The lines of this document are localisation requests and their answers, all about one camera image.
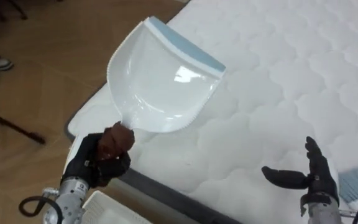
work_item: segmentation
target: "wooden floor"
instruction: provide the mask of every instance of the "wooden floor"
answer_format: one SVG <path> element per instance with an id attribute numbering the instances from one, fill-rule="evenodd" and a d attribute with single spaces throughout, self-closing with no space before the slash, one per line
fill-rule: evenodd
<path id="1" fill-rule="evenodd" d="M 104 81 L 107 62 L 142 19 L 168 21 L 173 0 L 21 0 L 29 20 L 5 6 L 0 54 L 15 63 L 0 73 L 0 115 L 46 137 L 39 146 L 0 126 L 0 224 L 41 223 L 17 205 L 46 186 L 57 187 L 70 145 L 63 127 Z"/>

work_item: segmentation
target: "robotic hand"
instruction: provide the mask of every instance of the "robotic hand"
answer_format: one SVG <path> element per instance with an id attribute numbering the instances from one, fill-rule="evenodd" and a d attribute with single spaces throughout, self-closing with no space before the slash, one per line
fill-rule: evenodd
<path id="1" fill-rule="evenodd" d="M 133 131 L 117 123 L 104 133 L 82 137 L 73 143 L 59 189 L 46 188 L 42 196 L 24 199 L 19 204 L 21 214 L 35 217 L 47 203 L 51 208 L 42 219 L 44 224 L 80 224 L 87 191 L 107 186 L 112 178 L 129 169 L 131 159 L 127 151 L 134 143 Z M 34 201 L 39 202 L 34 212 L 24 209 L 26 203 Z"/>
<path id="2" fill-rule="evenodd" d="M 310 173 L 292 170 L 262 168 L 265 178 L 272 184 L 285 189 L 308 189 L 300 200 L 301 216 L 309 207 L 309 224 L 341 224 L 339 197 L 336 183 L 329 172 L 327 159 L 322 155 L 316 141 L 306 138 Z"/>

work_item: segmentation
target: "blue rubber edge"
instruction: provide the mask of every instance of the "blue rubber edge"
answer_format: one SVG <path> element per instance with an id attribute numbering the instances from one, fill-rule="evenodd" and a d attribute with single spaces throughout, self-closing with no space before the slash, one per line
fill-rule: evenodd
<path id="1" fill-rule="evenodd" d="M 169 26 L 161 22 L 156 17 L 150 17 L 149 21 L 164 35 L 174 46 L 176 46 L 183 53 L 189 55 L 191 58 L 209 66 L 215 68 L 220 72 L 224 72 L 226 67 L 215 58 L 201 50 L 195 44 L 191 43 L 188 39 L 182 37 L 176 31 Z"/>

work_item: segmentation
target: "white mattress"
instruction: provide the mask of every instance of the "white mattress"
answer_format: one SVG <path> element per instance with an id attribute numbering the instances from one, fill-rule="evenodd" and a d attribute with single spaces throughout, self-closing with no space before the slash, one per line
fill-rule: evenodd
<path id="1" fill-rule="evenodd" d="M 358 166 L 358 0 L 192 0 L 169 26 L 227 74 L 186 129 L 136 130 L 132 168 L 243 223 L 306 223 L 304 192 L 260 168 L 306 171 L 306 136 L 339 171 Z M 105 85 L 68 129 L 117 120 Z"/>

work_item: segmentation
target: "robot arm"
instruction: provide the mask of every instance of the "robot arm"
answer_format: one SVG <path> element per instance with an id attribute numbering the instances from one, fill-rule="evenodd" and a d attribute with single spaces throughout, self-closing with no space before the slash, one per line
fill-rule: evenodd
<path id="1" fill-rule="evenodd" d="M 27 217 L 39 214 L 48 203 L 51 207 L 43 217 L 44 224 L 80 224 L 82 205 L 90 188 L 105 187 L 115 177 L 124 174 L 131 159 L 127 152 L 119 157 L 103 158 L 98 150 L 103 133 L 78 136 L 70 150 L 59 189 L 46 188 L 42 197 L 29 197 L 19 205 L 20 212 Z M 27 202 L 38 201 L 34 213 L 24 209 Z"/>
<path id="2" fill-rule="evenodd" d="M 339 197 L 327 159 L 322 155 L 316 141 L 306 138 L 305 148 L 309 159 L 310 174 L 292 170 L 274 170 L 263 167 L 265 178 L 272 184 L 286 189 L 308 189 L 300 201 L 301 216 L 309 208 L 309 224 L 341 224 Z"/>

